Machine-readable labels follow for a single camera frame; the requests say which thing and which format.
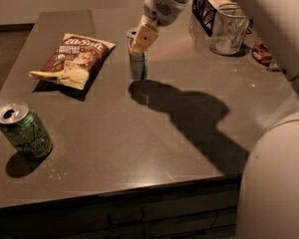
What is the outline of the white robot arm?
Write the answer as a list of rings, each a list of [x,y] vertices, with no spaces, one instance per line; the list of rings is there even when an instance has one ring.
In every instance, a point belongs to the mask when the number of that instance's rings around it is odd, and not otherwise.
[[[281,71],[258,94],[273,121],[243,168],[236,239],[299,239],[299,0],[235,0]]]

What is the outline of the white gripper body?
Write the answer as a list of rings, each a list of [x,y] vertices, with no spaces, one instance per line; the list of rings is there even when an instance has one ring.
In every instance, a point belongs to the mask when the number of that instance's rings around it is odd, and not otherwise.
[[[143,19],[154,27],[172,24],[188,0],[145,0]]]

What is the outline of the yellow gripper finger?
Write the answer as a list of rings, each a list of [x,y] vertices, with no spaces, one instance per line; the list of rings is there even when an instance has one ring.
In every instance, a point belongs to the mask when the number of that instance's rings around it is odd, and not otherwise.
[[[136,35],[131,44],[131,53],[134,56],[141,56],[157,39],[158,28],[156,22],[146,15],[143,15],[137,27]]]

